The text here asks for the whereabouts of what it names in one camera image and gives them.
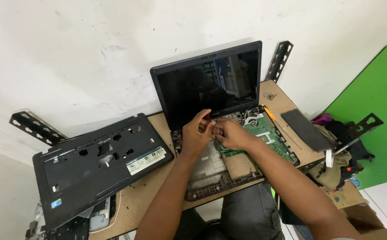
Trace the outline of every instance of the person's right hand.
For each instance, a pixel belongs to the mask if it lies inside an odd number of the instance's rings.
[[[230,118],[218,118],[211,137],[232,150],[246,150],[257,139],[236,120]]]

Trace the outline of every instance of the tile floor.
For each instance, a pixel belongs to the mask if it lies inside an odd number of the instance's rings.
[[[383,183],[371,188],[360,190],[362,196],[369,201],[369,206],[377,213],[378,218],[387,228],[387,183]],[[220,218],[223,199],[217,199],[196,208],[199,215],[205,221]],[[292,225],[285,225],[281,222],[282,232],[286,240],[298,240],[297,234]],[[122,240],[133,240],[135,231],[120,237]]]

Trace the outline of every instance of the white wall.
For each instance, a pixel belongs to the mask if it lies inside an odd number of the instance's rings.
[[[278,84],[314,117],[387,44],[387,0],[0,0],[0,153],[47,148],[15,111],[69,137],[160,111],[151,67],[255,40],[262,72],[294,44]]]
[[[0,240],[24,239],[39,200],[34,168],[0,154]]]

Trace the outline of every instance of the laptop screen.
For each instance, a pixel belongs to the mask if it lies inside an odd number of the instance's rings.
[[[259,51],[242,52],[157,75],[169,125],[256,101]]]

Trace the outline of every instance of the hand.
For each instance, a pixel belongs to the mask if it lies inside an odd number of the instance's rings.
[[[246,150],[257,139],[236,120],[230,118],[218,118],[211,137],[232,150]]]
[[[211,142],[212,128],[215,122],[208,123],[202,119],[211,112],[211,109],[204,109],[183,126],[183,148],[180,155],[196,160]]]

